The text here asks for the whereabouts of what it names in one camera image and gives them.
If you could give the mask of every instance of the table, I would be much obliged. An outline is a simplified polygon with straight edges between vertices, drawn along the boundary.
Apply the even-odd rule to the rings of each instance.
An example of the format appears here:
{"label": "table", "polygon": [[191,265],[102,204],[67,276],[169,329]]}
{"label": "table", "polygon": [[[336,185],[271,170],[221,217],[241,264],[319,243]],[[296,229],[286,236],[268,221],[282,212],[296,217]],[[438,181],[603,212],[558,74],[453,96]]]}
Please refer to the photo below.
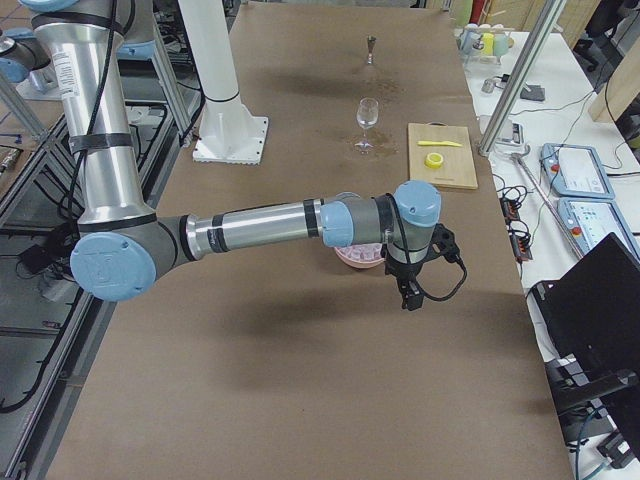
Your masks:
{"label": "table", "polygon": [[[161,215],[378,195],[407,178],[408,122],[479,137],[446,14],[249,3],[232,46],[244,102],[270,117],[262,164],[185,151]],[[381,113],[363,157],[367,95]],[[394,279],[350,270],[318,240],[182,267],[118,306],[48,478],[569,479],[491,171],[476,160],[477,191],[442,192],[470,272],[450,302],[403,312]],[[442,263],[423,273],[435,294],[458,276]]]}
{"label": "table", "polygon": [[[465,64],[465,75],[469,90],[473,95],[473,104],[477,115],[490,115],[500,95],[499,91],[493,94],[483,93],[481,87],[484,80],[494,75],[511,72],[527,35],[523,32],[512,34],[515,46],[508,55],[502,58],[502,65],[477,61],[469,61]],[[615,173],[639,170],[637,160],[624,143],[618,129],[613,124],[593,122],[589,117],[587,112],[596,94],[589,95],[593,88],[560,34],[552,34],[549,37],[527,79],[527,83],[542,85],[546,89],[547,100],[542,104],[518,100],[513,109],[514,113],[540,108],[560,108],[584,98],[584,101],[568,106],[561,111],[526,112],[511,117],[514,122],[524,126],[525,139],[530,143],[532,149],[526,158],[526,163],[532,171],[539,172],[540,149],[544,143],[563,142],[594,146],[602,161],[609,165],[615,166],[617,164],[615,159],[615,153],[617,153],[622,162],[622,168],[615,170]],[[577,119],[578,121],[571,129],[571,125]],[[514,165],[508,156],[496,151],[491,154],[489,159],[493,172],[503,177],[507,185],[524,184],[532,187],[524,172]],[[639,180],[640,177],[611,179],[616,193],[616,202],[629,227],[636,232],[640,230],[640,210],[637,208],[637,196],[640,193]],[[545,185],[544,190],[548,191],[549,182],[544,180],[543,184]],[[502,186],[502,182],[496,179],[496,185],[499,188]],[[533,261],[526,262],[523,268],[522,286],[525,291],[540,280],[560,278],[576,263],[570,247],[546,207],[539,217],[538,212],[541,204],[542,200],[539,195],[534,193],[527,198],[519,211],[523,220],[532,229],[540,218],[540,227],[532,246]],[[535,301],[529,299],[528,303],[543,358],[545,361],[557,358],[558,354],[551,344]],[[580,471],[583,476],[586,476],[602,461],[602,456],[596,451],[595,446],[604,437],[606,435],[593,437],[593,440],[581,450]],[[638,478],[639,476],[640,462],[634,460],[626,469],[622,471],[605,470],[598,475],[598,478],[616,480]]]}

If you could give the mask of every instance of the black electronic device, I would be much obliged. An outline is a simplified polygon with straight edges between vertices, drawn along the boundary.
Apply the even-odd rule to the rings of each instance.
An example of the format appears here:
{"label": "black electronic device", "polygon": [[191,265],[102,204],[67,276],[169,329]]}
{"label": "black electronic device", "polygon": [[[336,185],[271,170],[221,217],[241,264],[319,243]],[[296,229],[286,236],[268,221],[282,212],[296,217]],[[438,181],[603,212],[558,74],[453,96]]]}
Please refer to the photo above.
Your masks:
{"label": "black electronic device", "polygon": [[540,85],[527,85],[520,91],[520,98],[534,102],[544,102],[546,99],[544,87]]}
{"label": "black electronic device", "polygon": [[[637,259],[609,234],[560,280],[540,282],[532,293],[558,353],[562,357],[573,354],[588,377],[587,385],[573,388],[576,405],[587,400],[587,392],[591,392],[591,399],[599,397],[633,454],[640,458]],[[612,387],[616,381],[618,387]],[[565,405],[572,389],[568,390],[562,392]],[[557,392],[554,398],[558,405]]]}

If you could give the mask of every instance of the white table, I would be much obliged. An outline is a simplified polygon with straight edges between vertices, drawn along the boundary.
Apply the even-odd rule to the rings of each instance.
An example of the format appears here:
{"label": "white table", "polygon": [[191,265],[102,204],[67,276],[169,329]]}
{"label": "white table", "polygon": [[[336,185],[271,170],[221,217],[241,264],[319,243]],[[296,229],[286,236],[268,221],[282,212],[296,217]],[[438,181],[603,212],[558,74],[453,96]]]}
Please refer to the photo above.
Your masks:
{"label": "white table", "polygon": [[[527,38],[527,33],[516,32],[512,36],[515,39],[515,45],[502,58],[501,65],[482,63],[476,60],[465,64],[467,84],[473,96],[473,105],[478,116],[493,113],[501,92],[496,89],[491,94],[483,93],[481,87],[484,80],[511,72]],[[559,108],[587,96],[583,102],[568,106],[560,111],[527,112],[510,117],[514,122],[520,123],[524,127],[525,140],[531,146],[531,153],[526,158],[526,164],[535,175],[540,172],[540,149],[544,143],[590,145],[596,148],[603,163],[617,164],[614,150],[623,142],[623,138],[612,123],[595,123],[591,120],[588,108],[596,94],[588,95],[592,91],[592,86],[560,34],[550,36],[527,78],[527,83],[542,85],[546,90],[546,101],[540,103],[518,100],[512,110],[513,113],[521,110]],[[579,120],[567,138],[571,125],[577,118]],[[623,166],[621,169],[611,170],[611,172],[624,173],[640,170],[638,162],[626,144],[617,149],[617,154]],[[526,185],[529,190],[533,190],[528,177],[520,167],[509,159],[508,155],[495,151],[490,155],[489,161],[493,172],[504,178],[507,186]],[[629,227],[634,232],[640,231],[640,209],[637,207],[637,198],[640,195],[640,176],[614,177],[611,178],[611,183],[616,193],[616,202]],[[546,179],[542,181],[542,185],[545,192],[549,191],[549,183]],[[496,186],[501,187],[502,182],[496,180]],[[553,193],[550,197],[552,201],[556,198]],[[576,263],[569,245],[546,207],[543,207],[539,217],[538,212],[541,205],[540,196],[534,192],[528,195],[519,210],[521,218],[532,230],[540,218],[540,226],[531,248],[533,260],[523,264],[522,286],[525,291],[528,291],[532,285],[540,280],[560,278]],[[529,310],[544,360],[549,361],[556,358],[557,353],[551,345],[540,312],[531,298],[529,298]],[[602,462],[603,458],[595,447],[605,436],[593,437],[581,449],[580,473],[582,477]],[[573,464],[574,455],[570,454],[570,458]],[[624,470],[605,469],[597,478],[600,480],[638,479],[640,478],[640,462],[636,459]]]}

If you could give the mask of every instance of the robotic arm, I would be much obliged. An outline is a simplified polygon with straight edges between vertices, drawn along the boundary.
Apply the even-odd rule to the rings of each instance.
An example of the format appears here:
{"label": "robotic arm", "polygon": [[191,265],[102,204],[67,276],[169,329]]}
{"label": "robotic arm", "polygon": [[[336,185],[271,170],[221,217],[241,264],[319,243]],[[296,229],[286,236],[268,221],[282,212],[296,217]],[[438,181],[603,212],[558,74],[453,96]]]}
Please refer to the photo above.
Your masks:
{"label": "robotic arm", "polygon": [[[396,277],[409,310],[420,308],[425,296],[447,300],[464,282],[454,235],[438,223],[440,194],[424,182],[409,181],[394,195],[372,199],[341,194],[211,218],[158,219],[142,197],[115,60],[125,40],[141,45],[153,39],[151,0],[21,3],[34,12],[35,34],[51,52],[62,91],[85,200],[71,268],[96,297],[135,297],[173,268],[208,253],[309,237],[322,237],[329,247],[385,244],[386,273]],[[463,277],[451,294],[438,298],[416,276],[425,262],[441,256],[458,263]]]}
{"label": "robotic arm", "polygon": [[57,85],[49,56],[27,28],[0,30],[0,70],[12,83],[29,78],[41,93]]}

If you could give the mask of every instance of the wooden cutting board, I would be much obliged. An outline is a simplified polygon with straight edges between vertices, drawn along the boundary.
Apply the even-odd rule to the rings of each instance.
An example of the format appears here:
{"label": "wooden cutting board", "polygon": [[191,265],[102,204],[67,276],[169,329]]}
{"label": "wooden cutting board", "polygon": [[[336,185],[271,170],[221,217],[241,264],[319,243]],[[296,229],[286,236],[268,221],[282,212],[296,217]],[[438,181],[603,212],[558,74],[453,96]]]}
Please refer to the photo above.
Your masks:
{"label": "wooden cutting board", "polygon": [[[419,147],[418,140],[450,140],[462,144],[462,147]],[[444,157],[444,163],[438,169],[424,164],[426,156],[431,152],[440,153]],[[478,188],[467,127],[410,123],[409,177],[441,187]]]}

